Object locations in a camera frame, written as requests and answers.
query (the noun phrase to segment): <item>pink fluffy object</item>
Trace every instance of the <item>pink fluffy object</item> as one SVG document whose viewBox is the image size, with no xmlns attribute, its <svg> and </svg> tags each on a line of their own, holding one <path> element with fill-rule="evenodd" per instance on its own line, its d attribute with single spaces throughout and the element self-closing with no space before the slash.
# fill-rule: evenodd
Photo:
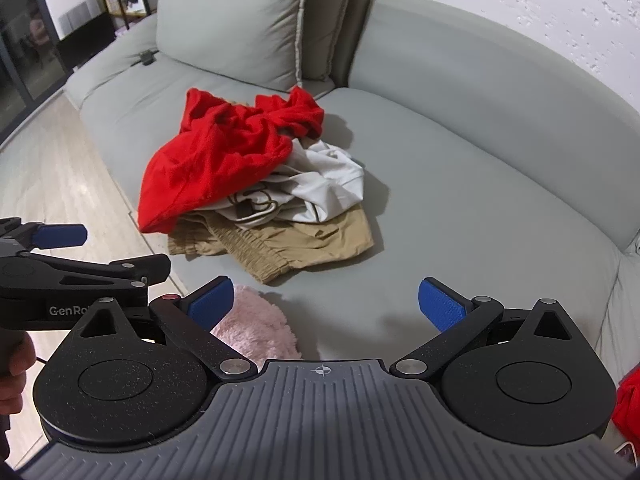
<svg viewBox="0 0 640 480">
<path fill-rule="evenodd" d="M 234 306 L 211 331 L 251 359 L 258 370 L 267 359 L 301 359 L 287 318 L 250 286 L 234 285 Z"/>
</svg>

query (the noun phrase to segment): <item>finger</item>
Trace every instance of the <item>finger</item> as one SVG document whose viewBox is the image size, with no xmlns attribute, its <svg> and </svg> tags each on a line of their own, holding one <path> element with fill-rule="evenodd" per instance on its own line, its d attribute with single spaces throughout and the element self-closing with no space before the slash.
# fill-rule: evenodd
<svg viewBox="0 0 640 480">
<path fill-rule="evenodd" d="M 0 415 L 15 415 L 22 411 L 22 396 L 0 400 Z"/>
<path fill-rule="evenodd" d="M 28 333 L 24 333 L 24 340 L 20 343 L 15 352 L 9 359 L 9 373 L 11 375 L 20 375 L 36 362 L 36 351 L 33 347 L 33 341 Z"/>
<path fill-rule="evenodd" d="M 27 374 L 21 373 L 15 377 L 3 377 L 0 379 L 0 400 L 11 400 L 19 397 L 27 383 Z"/>
</svg>

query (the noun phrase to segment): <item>black door frame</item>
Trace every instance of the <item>black door frame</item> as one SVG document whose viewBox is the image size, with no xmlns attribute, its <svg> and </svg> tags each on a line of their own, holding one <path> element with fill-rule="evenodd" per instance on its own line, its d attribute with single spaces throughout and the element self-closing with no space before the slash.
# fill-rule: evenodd
<svg viewBox="0 0 640 480">
<path fill-rule="evenodd" d="M 53 48 L 57 48 L 57 45 L 60 42 L 60 38 L 58 37 L 58 32 L 56 31 L 56 27 L 54 26 L 53 19 L 51 18 L 51 15 L 49 13 L 47 2 L 46 0 L 36 0 L 36 1 L 40 9 L 42 20 L 44 21 L 45 27 L 49 34 L 49 38 L 53 43 Z M 53 94 L 55 94 L 55 92 L 57 92 L 64 86 L 66 80 L 69 78 L 72 71 L 68 70 L 65 67 L 65 65 L 62 62 L 60 62 L 60 65 L 66 71 L 65 75 L 63 75 L 62 78 L 60 78 L 58 81 L 53 83 L 53 85 L 50 86 L 49 89 L 47 89 L 47 91 L 43 92 L 41 95 L 39 95 L 34 99 L 31 96 L 28 88 L 24 84 L 24 81 L 22 81 L 22 78 L 20 77 L 20 74 L 18 73 L 14 65 L 14 61 L 11 59 L 9 50 L 4 44 L 4 39 L 2 38 L 1 35 L 0 35 L 0 61 L 4 64 L 11 78 L 11 82 L 17 89 L 18 94 L 20 94 L 20 98 L 24 102 L 24 110 L 21 111 L 16 117 L 14 117 L 3 130 L 0 130 L 0 144 L 2 144 L 9 137 L 9 135 L 11 135 L 14 132 L 14 130 L 18 126 L 20 126 L 21 123 L 23 123 L 31 114 L 34 113 L 34 111 L 37 110 L 37 108 L 39 108 L 47 99 L 49 99 Z"/>
</svg>

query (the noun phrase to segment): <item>gray pillow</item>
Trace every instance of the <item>gray pillow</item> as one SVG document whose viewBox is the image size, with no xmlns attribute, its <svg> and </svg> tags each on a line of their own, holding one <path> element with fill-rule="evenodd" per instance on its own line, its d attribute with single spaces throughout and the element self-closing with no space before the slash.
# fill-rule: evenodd
<svg viewBox="0 0 640 480">
<path fill-rule="evenodd" d="M 302 77 L 325 80 L 349 0 L 306 0 L 302 36 Z"/>
<path fill-rule="evenodd" d="M 265 88 L 302 81 L 305 0 L 159 0 L 158 49 Z"/>
</svg>

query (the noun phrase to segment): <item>wooden floor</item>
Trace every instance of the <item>wooden floor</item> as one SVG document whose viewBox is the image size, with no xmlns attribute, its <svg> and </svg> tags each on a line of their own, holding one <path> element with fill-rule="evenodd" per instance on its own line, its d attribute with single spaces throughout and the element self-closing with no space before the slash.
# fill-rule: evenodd
<svg viewBox="0 0 640 480">
<path fill-rule="evenodd" d="M 164 251 L 164 238 L 143 237 L 136 229 L 130 206 L 88 139 L 75 108 L 61 94 L 0 151 L 0 183 L 0 218 L 79 222 L 87 227 L 89 239 L 83 247 L 45 251 L 48 254 L 107 263 Z M 184 292 L 172 278 L 151 287 L 150 297 Z M 49 358 L 65 334 L 31 333 L 39 357 Z M 36 364 L 29 371 L 25 408 L 12 417 L 13 429 L 7 434 L 11 466 L 27 460 L 45 443 L 31 399 L 31 387 L 41 369 Z"/>
</svg>

